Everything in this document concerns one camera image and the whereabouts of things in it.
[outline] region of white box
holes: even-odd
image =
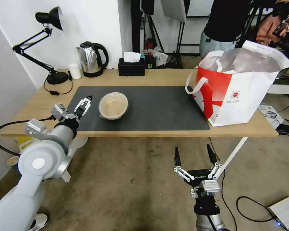
[[[273,128],[277,128],[284,121],[284,119],[270,105],[259,105],[258,110],[263,114]]]
[[[289,197],[270,206],[269,209],[277,216],[278,220],[289,229]]]

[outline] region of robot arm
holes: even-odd
[[[222,170],[222,164],[219,164],[216,155],[207,144],[208,154],[212,163],[209,169],[197,169],[185,171],[181,167],[181,160],[178,148],[176,147],[175,153],[175,168],[174,172],[177,173],[183,180],[192,186],[190,190],[191,195],[196,200],[194,212],[197,216],[196,230],[207,231],[217,230],[224,227],[219,214],[220,209],[215,203],[215,195],[220,191],[217,178]]]
[[[74,110],[77,114],[67,113],[62,104],[55,105],[51,112],[59,123],[51,131],[36,119],[26,124],[26,133],[40,141],[23,151],[18,163],[22,177],[0,200],[0,231],[30,229],[44,197],[43,180],[62,177],[69,182],[67,167],[75,153],[71,143],[91,99],[89,96],[81,100]]]

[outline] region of concrete floor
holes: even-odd
[[[267,95],[264,102],[280,110],[284,95]],[[281,112],[289,119],[289,109]],[[212,138],[224,162],[237,138]],[[90,138],[69,167],[71,182],[47,180],[41,212],[51,215],[44,231],[64,230],[195,230],[190,187],[174,172],[175,147],[186,170],[209,167],[208,138]],[[224,197],[239,231],[281,230],[274,222],[253,223],[236,210],[239,196],[269,206],[289,196],[289,137],[249,138],[228,166]],[[0,182],[0,198],[18,180],[12,169]],[[234,230],[230,213],[217,197],[221,217]],[[252,218],[268,217],[248,201],[241,209]]]

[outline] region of black desk mat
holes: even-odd
[[[128,99],[126,113],[117,120],[100,117],[99,102],[110,92],[121,92]],[[184,86],[79,87],[68,106],[72,112],[78,102],[92,95],[91,107],[81,118],[79,131],[182,131],[209,130],[197,103]]]

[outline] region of black kettle handle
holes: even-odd
[[[106,48],[105,48],[103,45],[101,45],[101,44],[99,44],[99,43],[93,43],[93,45],[94,45],[98,50],[102,50],[102,51],[104,52],[106,61],[105,61],[104,64],[101,65],[101,68],[102,68],[102,69],[105,69],[105,68],[107,67],[107,65],[108,65],[108,62],[109,62],[109,57],[108,57],[107,50],[106,50]]]

